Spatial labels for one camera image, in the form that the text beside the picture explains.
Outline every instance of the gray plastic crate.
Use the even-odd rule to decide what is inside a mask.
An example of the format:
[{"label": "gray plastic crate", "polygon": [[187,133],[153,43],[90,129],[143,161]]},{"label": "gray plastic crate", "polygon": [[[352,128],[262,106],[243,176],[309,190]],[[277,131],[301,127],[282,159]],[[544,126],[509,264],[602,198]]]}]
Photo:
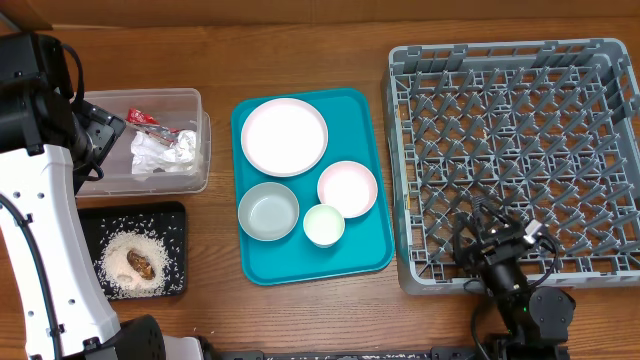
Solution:
[{"label": "gray plastic crate", "polygon": [[[477,195],[560,239],[546,285],[640,284],[640,95],[620,41],[401,46],[383,92],[406,292],[463,292],[451,229]],[[521,265],[533,280],[552,258]]]}]

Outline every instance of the tray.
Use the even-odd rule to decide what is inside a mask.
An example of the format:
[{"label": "tray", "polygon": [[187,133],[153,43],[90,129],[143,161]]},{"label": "tray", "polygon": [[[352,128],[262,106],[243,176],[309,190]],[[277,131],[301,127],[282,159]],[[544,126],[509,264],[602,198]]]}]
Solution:
[{"label": "tray", "polygon": [[[96,274],[100,271],[98,261],[102,250],[109,244],[110,235],[119,231],[135,231],[138,234],[155,231],[163,239],[168,257],[173,261],[164,271],[169,280],[164,285],[162,295],[152,297],[180,295],[186,290],[187,216],[181,203],[163,202],[82,209],[78,214]],[[107,299],[122,299],[108,282],[101,281],[100,287]]]},{"label": "tray", "polygon": [[[559,238],[561,269],[546,285],[640,283],[640,95],[621,42],[401,46],[384,85],[405,291],[464,291],[449,241],[476,195]],[[552,258],[520,263],[535,280]]]},{"label": "tray", "polygon": [[[311,170],[290,178],[271,177],[256,170],[247,161],[240,144],[242,125],[251,111],[268,100],[281,97],[310,103],[322,114],[329,129],[329,144],[322,159]],[[393,257],[391,220],[364,95],[354,89],[332,89],[246,100],[233,111],[231,134],[236,203],[251,187],[274,181],[289,187],[300,204],[298,223],[280,240],[257,241],[238,227],[242,269],[249,280],[258,285],[276,285],[377,271],[389,264]],[[336,245],[320,249],[305,236],[302,220],[312,206],[320,203],[316,192],[320,174],[329,165],[342,160],[357,161],[371,170],[379,184],[378,199],[365,215],[346,220],[345,233]]]}]

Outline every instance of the pink plate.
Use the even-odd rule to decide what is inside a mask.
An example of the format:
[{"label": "pink plate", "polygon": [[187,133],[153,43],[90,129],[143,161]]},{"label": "pink plate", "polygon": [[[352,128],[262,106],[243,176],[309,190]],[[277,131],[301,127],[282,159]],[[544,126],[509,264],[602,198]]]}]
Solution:
[{"label": "pink plate", "polygon": [[329,130],[322,114],[291,98],[267,101],[242,126],[242,151],[251,165],[271,176],[288,177],[311,169],[324,154]]},{"label": "pink plate", "polygon": [[318,197],[321,203],[333,206],[344,218],[354,218],[369,211],[376,202],[378,183],[362,164],[340,161],[320,175]]}]

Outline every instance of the rice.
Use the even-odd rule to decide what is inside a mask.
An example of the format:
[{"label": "rice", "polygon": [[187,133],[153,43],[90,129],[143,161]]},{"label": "rice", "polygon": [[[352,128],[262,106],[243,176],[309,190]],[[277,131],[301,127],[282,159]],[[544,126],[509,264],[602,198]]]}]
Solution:
[{"label": "rice", "polygon": [[[165,268],[170,260],[162,241],[153,237],[155,232],[146,235],[135,232],[117,232],[109,244],[102,250],[98,264],[98,277],[101,283],[107,282],[114,290],[114,298],[150,297],[162,295],[168,276]],[[127,253],[133,250],[144,256],[151,264],[155,277],[143,279],[127,260]]]}]

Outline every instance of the white tissue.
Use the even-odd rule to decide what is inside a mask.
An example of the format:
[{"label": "white tissue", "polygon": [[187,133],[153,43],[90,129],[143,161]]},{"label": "white tissue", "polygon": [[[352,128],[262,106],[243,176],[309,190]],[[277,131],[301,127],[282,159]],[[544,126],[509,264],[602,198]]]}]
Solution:
[{"label": "white tissue", "polygon": [[171,146],[157,142],[151,136],[138,131],[131,143],[132,174],[149,174],[156,169],[166,172],[187,171],[193,167],[196,155],[196,133],[183,130],[178,141]]}]

